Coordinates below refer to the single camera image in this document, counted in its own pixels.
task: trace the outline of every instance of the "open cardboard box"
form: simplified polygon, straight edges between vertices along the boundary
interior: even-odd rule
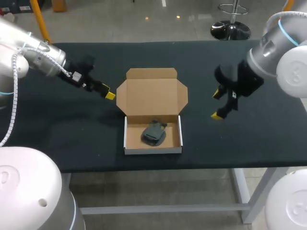
[[[188,103],[188,89],[177,80],[174,68],[129,69],[117,88],[117,106],[126,114],[124,151],[131,154],[182,152],[179,112]],[[156,118],[167,123],[166,138],[152,147],[141,141],[142,132]]]

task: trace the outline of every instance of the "metal table frame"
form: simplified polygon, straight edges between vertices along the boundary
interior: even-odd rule
[[[239,203],[236,204],[192,204],[192,205],[151,205],[123,207],[82,207],[83,215],[124,214],[124,213],[154,213],[154,212],[204,212],[204,211],[241,211],[243,224],[251,224],[265,205],[266,198],[273,185],[281,179],[289,167],[268,168],[252,196],[243,169],[231,169]],[[71,173],[66,173],[67,184]]]

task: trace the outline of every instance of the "bar stool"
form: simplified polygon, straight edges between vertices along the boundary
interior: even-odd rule
[[[232,6],[232,12],[224,10],[223,7]],[[243,23],[236,22],[237,15],[248,13],[248,9],[239,5],[239,0],[234,0],[233,4],[220,4],[218,9],[231,14],[231,20],[220,21],[211,27],[211,35],[218,40],[247,40],[251,32],[250,29]]]

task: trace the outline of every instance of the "box lid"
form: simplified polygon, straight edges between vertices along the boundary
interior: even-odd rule
[[[127,115],[178,115],[188,89],[174,68],[129,69],[117,88],[117,106]]]

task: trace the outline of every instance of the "black table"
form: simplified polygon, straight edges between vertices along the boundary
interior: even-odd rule
[[[57,44],[68,58],[91,54],[92,76],[115,92],[129,68],[174,67],[189,89],[181,112],[183,153],[125,156],[124,114],[115,101],[74,88],[58,78],[29,71],[20,80],[15,127],[6,146],[46,153],[62,172],[194,168],[281,167],[307,164],[307,117],[299,99],[276,80],[248,98],[225,121],[210,115],[225,104],[212,98],[218,64],[237,64],[256,41]],[[0,111],[0,134],[11,109]]]

